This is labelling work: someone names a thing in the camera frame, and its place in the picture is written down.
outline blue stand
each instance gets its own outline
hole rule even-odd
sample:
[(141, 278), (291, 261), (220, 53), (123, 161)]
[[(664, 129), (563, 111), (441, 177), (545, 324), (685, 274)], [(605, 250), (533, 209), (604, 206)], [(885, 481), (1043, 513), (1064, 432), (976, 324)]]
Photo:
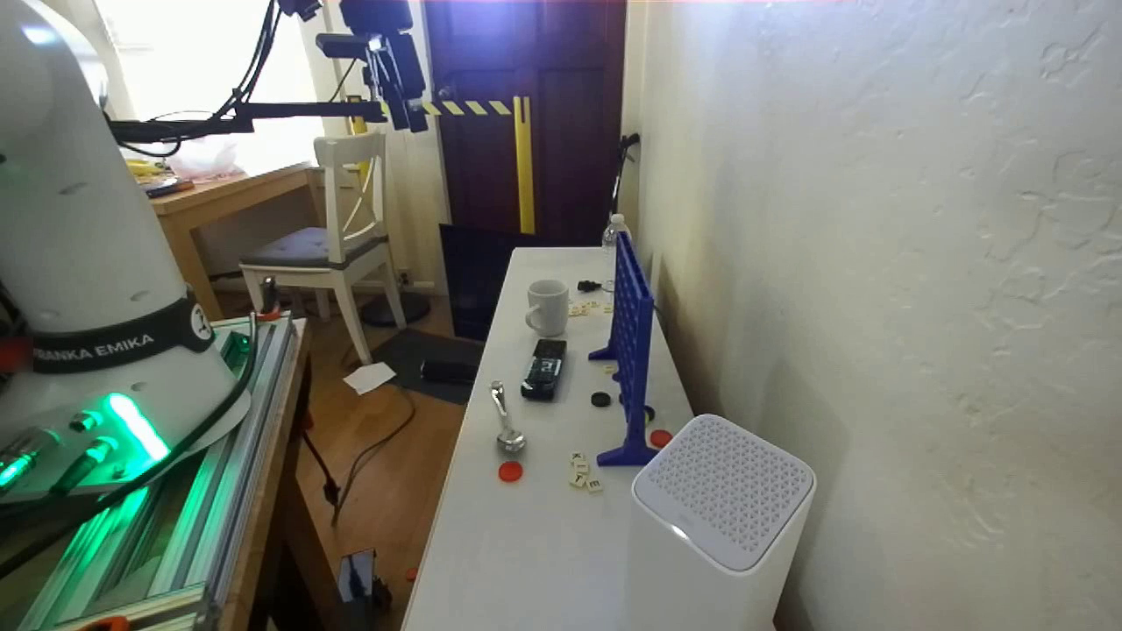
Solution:
[(645, 445), (645, 378), (653, 352), (653, 315), (656, 296), (639, 268), (631, 239), (617, 239), (617, 293), (614, 319), (604, 350), (594, 350), (588, 361), (617, 361), (620, 365), (620, 402), (628, 417), (623, 445), (595, 456), (601, 466), (645, 466), (656, 449)]

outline wooden chair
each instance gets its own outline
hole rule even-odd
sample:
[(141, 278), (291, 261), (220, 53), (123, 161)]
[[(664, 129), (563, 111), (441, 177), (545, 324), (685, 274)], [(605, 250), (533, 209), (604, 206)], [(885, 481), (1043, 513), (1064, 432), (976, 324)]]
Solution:
[[(382, 267), (382, 284), (397, 330), (407, 324), (389, 233), (382, 225), (387, 209), (387, 135), (320, 135), (314, 161), (321, 168), (327, 229), (297, 229), (250, 257), (241, 257), (241, 278), (253, 308), (263, 308), (263, 280), (278, 286), (311, 286), (320, 315), (328, 315), (327, 291), (337, 293), (357, 356), (367, 365), (372, 345), (360, 330), (354, 303), (354, 284)], [(343, 204), (343, 184), (354, 182), (354, 204)]]

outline chair leg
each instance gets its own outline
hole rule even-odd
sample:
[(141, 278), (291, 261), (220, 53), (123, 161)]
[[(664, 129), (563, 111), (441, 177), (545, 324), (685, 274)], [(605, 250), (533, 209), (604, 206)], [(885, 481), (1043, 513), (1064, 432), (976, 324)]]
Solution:
[(327, 291), (314, 291), (314, 308), (320, 308), (320, 319), (327, 321), (328, 319), (328, 293)]
[(387, 300), (389, 300), (394, 321), (397, 330), (407, 330), (407, 308), (399, 303), (397, 267), (387, 261), (382, 268), (387, 268)]
[(364, 330), (360, 330), (360, 319), (357, 319), (357, 303), (354, 303), (354, 291), (346, 280), (337, 280), (334, 284), (337, 291), (337, 300), (340, 300), (340, 315), (343, 315), (343, 324), (352, 334), (352, 343), (354, 343), (354, 352), (360, 365), (372, 365), (372, 343), (364, 341)]

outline white router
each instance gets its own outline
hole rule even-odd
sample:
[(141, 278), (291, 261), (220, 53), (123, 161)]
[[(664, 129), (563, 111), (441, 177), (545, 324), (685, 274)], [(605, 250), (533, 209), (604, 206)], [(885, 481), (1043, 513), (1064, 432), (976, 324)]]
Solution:
[(773, 631), (812, 470), (702, 414), (631, 485), (628, 631)]

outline dark door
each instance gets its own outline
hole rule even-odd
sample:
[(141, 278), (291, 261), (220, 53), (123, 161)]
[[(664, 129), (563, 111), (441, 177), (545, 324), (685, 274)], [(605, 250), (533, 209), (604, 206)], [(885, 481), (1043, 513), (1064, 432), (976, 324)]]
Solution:
[[(595, 241), (620, 135), (628, 0), (428, 0), (436, 99), (533, 108), (535, 233)], [(441, 120), (454, 225), (518, 230), (513, 120)]]

